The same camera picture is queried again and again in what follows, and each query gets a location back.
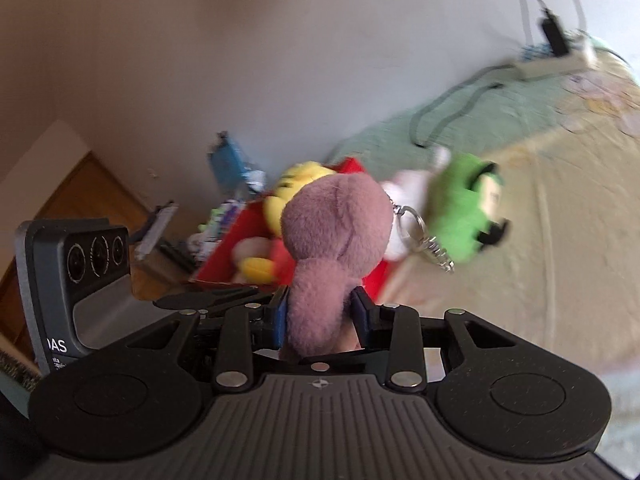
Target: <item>key ring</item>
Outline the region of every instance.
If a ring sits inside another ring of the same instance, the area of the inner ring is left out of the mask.
[[[396,205],[391,202],[394,206],[394,214],[398,217],[398,232],[400,234],[400,238],[402,239],[402,243],[404,243],[409,249],[411,249],[415,253],[425,252],[427,253],[431,260],[434,261],[441,269],[445,272],[453,272],[454,264],[449,255],[447,254],[447,250],[440,246],[435,236],[430,237],[429,232],[427,230],[427,224],[425,224],[422,216],[418,214],[418,212],[407,205]],[[422,231],[422,235],[420,239],[417,240],[411,233],[406,230],[406,228],[402,225],[402,216],[404,213],[409,213],[411,216],[415,218],[415,221],[418,222],[420,226],[420,230]]]

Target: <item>red fabric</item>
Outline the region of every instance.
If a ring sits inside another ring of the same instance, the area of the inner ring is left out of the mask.
[[[356,158],[347,157],[340,164],[334,166],[338,173],[365,173],[366,170]],[[196,272],[194,280],[204,288],[210,288],[213,283],[228,283],[236,273],[236,266],[231,258],[234,246],[245,238],[262,236],[271,238],[271,232],[264,221],[262,201],[251,202],[242,210],[238,218],[229,229],[225,238],[211,253],[206,263]],[[296,263],[284,247],[281,239],[274,240],[271,248],[271,259],[275,261],[276,278],[279,285],[289,285],[293,279]],[[369,276],[362,282],[364,289],[372,300],[376,300],[382,285],[390,272],[388,262],[381,261]]]

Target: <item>camera lens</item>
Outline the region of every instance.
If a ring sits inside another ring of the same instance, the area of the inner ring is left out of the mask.
[[[72,282],[78,283],[84,276],[86,268],[86,260],[84,259],[84,251],[82,247],[75,244],[66,255],[66,272]]]
[[[91,267],[96,276],[102,276],[109,267],[109,247],[104,236],[94,238],[91,244]]]
[[[124,259],[124,244],[122,243],[122,238],[116,236],[113,241],[113,263],[119,265],[122,263]]]

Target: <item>bed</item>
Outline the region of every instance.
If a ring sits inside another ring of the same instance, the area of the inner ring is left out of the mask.
[[[443,131],[452,150],[500,165],[501,214],[509,236],[444,274],[420,254],[398,266],[380,302],[414,306],[423,316],[464,308],[598,374],[614,400],[599,453],[624,474],[640,473],[640,90],[609,54],[598,72],[519,82],[512,70],[489,73],[438,117],[498,80],[478,106]],[[401,168],[429,167],[412,146],[416,110],[350,139],[382,180]],[[428,354],[432,379],[437,356]]]

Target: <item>yellow plush toy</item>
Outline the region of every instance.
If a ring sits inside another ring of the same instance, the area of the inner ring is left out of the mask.
[[[273,194],[264,199],[263,211],[267,226],[277,238],[282,237],[280,218],[284,206],[289,200],[299,192],[306,184],[319,179],[322,176],[334,174],[334,170],[324,167],[318,162],[304,162],[289,168],[280,177]],[[238,265],[247,283],[257,285],[271,283],[275,279],[274,262],[268,258],[245,258]]]

